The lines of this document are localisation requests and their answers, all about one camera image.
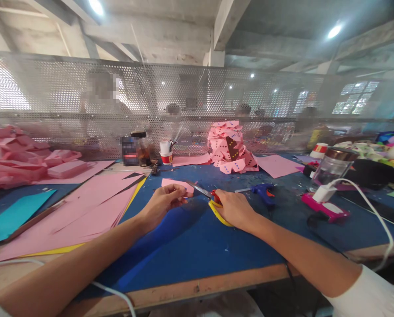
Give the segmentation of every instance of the jar lid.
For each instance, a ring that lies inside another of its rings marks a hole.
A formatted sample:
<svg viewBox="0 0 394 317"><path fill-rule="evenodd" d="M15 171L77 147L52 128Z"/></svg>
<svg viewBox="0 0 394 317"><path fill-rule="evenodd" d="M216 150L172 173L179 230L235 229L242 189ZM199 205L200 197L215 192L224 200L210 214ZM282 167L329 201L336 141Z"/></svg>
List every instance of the jar lid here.
<svg viewBox="0 0 394 317"><path fill-rule="evenodd" d="M138 137L138 138L143 138L147 136L147 133L145 131L140 131L140 132L132 132L131 133L132 137Z"/></svg>
<svg viewBox="0 0 394 317"><path fill-rule="evenodd" d="M355 161L360 154L355 151L344 149L342 147L330 147L324 154L331 159L338 159L346 162Z"/></svg>

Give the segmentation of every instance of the red scissor handle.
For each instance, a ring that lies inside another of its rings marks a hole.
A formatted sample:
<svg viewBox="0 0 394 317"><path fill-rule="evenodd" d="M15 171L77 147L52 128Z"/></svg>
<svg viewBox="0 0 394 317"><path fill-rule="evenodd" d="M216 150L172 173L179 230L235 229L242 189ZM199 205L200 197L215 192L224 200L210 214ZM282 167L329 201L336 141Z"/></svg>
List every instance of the red scissor handle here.
<svg viewBox="0 0 394 317"><path fill-rule="evenodd" d="M214 196L214 202L215 202L215 203L222 204L222 203L220 202L219 196L216 195L216 190L212 190L212 191L211 191L211 195Z"/></svg>

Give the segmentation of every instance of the yellow scissor handle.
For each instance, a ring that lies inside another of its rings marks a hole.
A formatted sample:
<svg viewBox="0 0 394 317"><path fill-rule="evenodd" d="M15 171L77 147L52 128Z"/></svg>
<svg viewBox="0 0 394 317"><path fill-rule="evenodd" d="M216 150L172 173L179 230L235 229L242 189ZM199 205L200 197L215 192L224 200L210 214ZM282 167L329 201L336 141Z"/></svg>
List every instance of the yellow scissor handle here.
<svg viewBox="0 0 394 317"><path fill-rule="evenodd" d="M219 219L219 221L220 221L222 224L224 224L224 225L226 225L226 226L228 226L228 227L233 227L233 225L231 225L229 222L227 222L225 219L223 219L223 217L222 217L222 216L220 215L220 213L217 211L216 207L217 207L217 208L223 208L222 205L220 205L220 204L214 202L213 200L211 200L211 201L209 201L209 206L210 206L211 210L214 212L214 215L216 216L216 218Z"/></svg>

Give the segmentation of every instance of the hand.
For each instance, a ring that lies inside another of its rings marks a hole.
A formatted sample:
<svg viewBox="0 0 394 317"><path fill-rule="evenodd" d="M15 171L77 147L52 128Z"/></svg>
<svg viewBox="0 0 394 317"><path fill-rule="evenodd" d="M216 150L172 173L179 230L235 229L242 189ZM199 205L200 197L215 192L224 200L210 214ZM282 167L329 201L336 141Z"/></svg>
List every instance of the hand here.
<svg viewBox="0 0 394 317"><path fill-rule="evenodd" d="M162 222L169 210L188 203L184 197L192 196L193 194L187 192L184 186L178 184L160 187L154 192L144 209L137 214L137 217L144 222L145 231L149 232Z"/></svg>
<svg viewBox="0 0 394 317"><path fill-rule="evenodd" d="M223 219L231 225L248 232L251 222L255 220L258 214L250 206L245 195L225 192L221 189L217 189L216 194L223 205L223 208L216 207L216 209Z"/></svg>

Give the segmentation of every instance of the metal mesh panel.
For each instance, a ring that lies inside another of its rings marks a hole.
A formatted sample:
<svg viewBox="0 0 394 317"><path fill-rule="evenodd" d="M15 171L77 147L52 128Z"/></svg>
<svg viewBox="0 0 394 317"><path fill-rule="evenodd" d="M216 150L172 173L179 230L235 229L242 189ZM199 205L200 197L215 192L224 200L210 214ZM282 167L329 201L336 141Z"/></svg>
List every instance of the metal mesh panel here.
<svg viewBox="0 0 394 317"><path fill-rule="evenodd" d="M137 130L157 152L181 126L175 154L202 154L211 123L232 119L256 154L300 152L394 129L394 81L0 52L0 125L86 159L119 158Z"/></svg>

